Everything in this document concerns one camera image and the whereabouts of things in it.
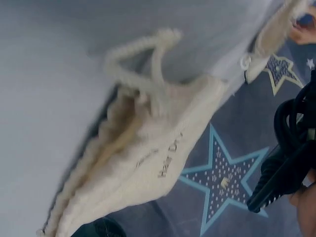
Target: fringed edge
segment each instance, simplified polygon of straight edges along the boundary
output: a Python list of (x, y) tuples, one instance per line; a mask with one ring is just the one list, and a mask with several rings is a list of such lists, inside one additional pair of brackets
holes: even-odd
[(91, 170), (102, 156), (100, 152), (119, 138), (125, 128), (136, 116), (135, 103), (137, 93), (135, 90), (121, 87), (118, 89), (116, 100), (108, 107), (107, 119), (99, 125), (98, 136), (92, 138), (84, 151), (82, 158), (77, 162), (68, 180), (64, 183), (62, 191), (57, 195), (53, 209), (50, 212), (47, 224), (42, 230), (36, 232), (38, 237), (54, 237), (70, 199), (75, 195), (83, 183), (91, 176)]

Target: coiled black cord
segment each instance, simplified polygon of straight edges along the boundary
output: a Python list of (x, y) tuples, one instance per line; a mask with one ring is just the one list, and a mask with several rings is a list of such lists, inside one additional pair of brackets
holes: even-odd
[(250, 211), (257, 213), (282, 195), (296, 192), (309, 169), (315, 166), (316, 142), (307, 141), (307, 130), (310, 127), (297, 123), (298, 114), (305, 116), (307, 108), (309, 111), (313, 111), (313, 106), (316, 108), (316, 100), (308, 99), (311, 92), (316, 94), (315, 72), (312, 73), (311, 82), (295, 99), (285, 101), (278, 107), (274, 129), (279, 150), (261, 166), (260, 180), (247, 202)]

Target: white star outline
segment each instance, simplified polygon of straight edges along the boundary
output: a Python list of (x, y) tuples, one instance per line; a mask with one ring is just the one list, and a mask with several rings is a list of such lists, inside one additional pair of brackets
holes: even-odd
[[(202, 216), (202, 222), (201, 222), (201, 229), (200, 229), (200, 237), (208, 230), (208, 228), (215, 222), (215, 220), (222, 214), (222, 212), (226, 209), (226, 207), (231, 204), (234, 206), (237, 206), (241, 209), (248, 210), (247, 205), (243, 204), (241, 202), (238, 202), (232, 198), (227, 198), (222, 206), (217, 210), (217, 212), (209, 219), (207, 220), (207, 212), (208, 212), (208, 206), (209, 206), (209, 199), (211, 194), (211, 190), (208, 187), (205, 187), (204, 185), (198, 184), (188, 178), (185, 177), (186, 174), (190, 174), (193, 172), (199, 172), (199, 171), (206, 171), (211, 170), (213, 167), (213, 144), (214, 144), (214, 138), (216, 138), (217, 145), (219, 145), (222, 148), (222, 152), (224, 153), (223, 156), (227, 158), (229, 164), (237, 164), (240, 162), (244, 162), (246, 160), (255, 159), (255, 162), (253, 163), (252, 167), (248, 170), (248, 172), (245, 174), (245, 176), (241, 180), (241, 184), (248, 193), (249, 196), (252, 195), (252, 190), (250, 189), (249, 185), (247, 184), (247, 180), (252, 175), (252, 173), (256, 170), (258, 165), (261, 163), (263, 158), (266, 156), (269, 147), (263, 148), (261, 150), (252, 152), (250, 154), (247, 154), (245, 156), (232, 159), (230, 154), (228, 153), (226, 147), (224, 146), (223, 141), (220, 139), (219, 135), (215, 131), (214, 127), (210, 124), (210, 138), (209, 138), (209, 156), (208, 156), (208, 164), (196, 166), (192, 168), (186, 168), (182, 171), (182, 175), (179, 177), (179, 180), (188, 184), (191, 187), (194, 187), (202, 192), (205, 193), (205, 200), (204, 200), (204, 208), (203, 208), (203, 216)], [(261, 215), (263, 217), (268, 217), (265, 210), (261, 210), (258, 215)]]
[(291, 82), (291, 83), (293, 83), (293, 84), (295, 84), (295, 85), (297, 85), (297, 86), (299, 86), (300, 88), (304, 87), (304, 85), (302, 84), (302, 82), (299, 80), (299, 78), (297, 77), (297, 75), (294, 73), (294, 71), (292, 69), (294, 63), (291, 60), (289, 60), (286, 57), (278, 57), (275, 54), (272, 54), (271, 57), (275, 58), (275, 60), (277, 60), (277, 61), (286, 61), (289, 64), (289, 66), (287, 67), (288, 72), (291, 73), (296, 78), (296, 79), (293, 79), (293, 78), (288, 77), (286, 75), (282, 75), (280, 81), (277, 84), (275, 84), (275, 80), (273, 78), (273, 74), (272, 74), (271, 70), (268, 68), (268, 64), (267, 64), (265, 69), (263, 70), (263, 72), (267, 72), (269, 74), (273, 96), (275, 96), (278, 93), (278, 91), (280, 90), (280, 88), (282, 87), (283, 83), (286, 80)]

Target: dark blue star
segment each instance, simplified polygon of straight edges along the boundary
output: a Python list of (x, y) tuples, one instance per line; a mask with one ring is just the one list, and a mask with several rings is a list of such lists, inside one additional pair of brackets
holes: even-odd
[(286, 57), (278, 57), (274, 54), (271, 56), (264, 71), (269, 73), (273, 95), (277, 94), (285, 80), (303, 88), (303, 84), (293, 72), (292, 67), (293, 62)]
[[(215, 129), (210, 126), (208, 164), (187, 168), (180, 180), (205, 192), (200, 236), (229, 205), (247, 210), (246, 200), (252, 191), (247, 180), (260, 164), (269, 148), (232, 159)], [(268, 217), (262, 210), (259, 215)]]

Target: star-patterned rug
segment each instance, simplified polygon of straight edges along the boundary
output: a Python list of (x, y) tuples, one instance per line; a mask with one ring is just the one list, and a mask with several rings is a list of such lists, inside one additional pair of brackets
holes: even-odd
[(301, 236), (287, 198), (258, 214), (247, 210), (246, 201), (262, 161), (277, 145), (277, 107), (310, 79), (316, 55), (304, 49), (288, 42), (216, 112), (167, 196), (110, 215), (128, 237)]

